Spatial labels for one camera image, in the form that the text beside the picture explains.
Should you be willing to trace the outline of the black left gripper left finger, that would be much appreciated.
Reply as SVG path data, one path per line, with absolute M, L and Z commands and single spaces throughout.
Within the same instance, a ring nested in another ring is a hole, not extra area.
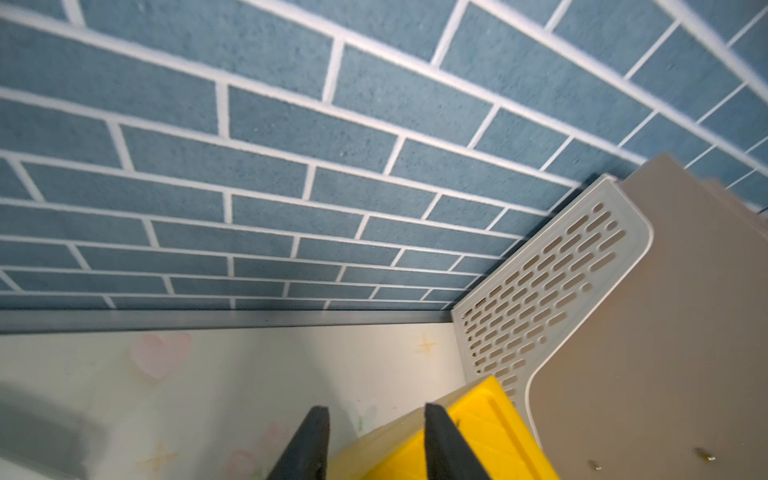
M 329 438 L 329 409 L 313 406 L 266 479 L 325 480 Z

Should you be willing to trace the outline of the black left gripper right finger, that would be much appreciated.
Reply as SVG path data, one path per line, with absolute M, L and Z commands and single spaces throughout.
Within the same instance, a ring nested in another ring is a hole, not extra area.
M 425 405 L 424 451 L 429 480 L 489 479 L 459 429 L 439 404 Z

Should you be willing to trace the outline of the yellow plastic drawer cabinet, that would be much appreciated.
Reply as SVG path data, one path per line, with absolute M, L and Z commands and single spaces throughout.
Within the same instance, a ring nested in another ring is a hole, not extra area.
M 329 479 L 556 479 L 493 376 L 362 436 L 328 464 Z

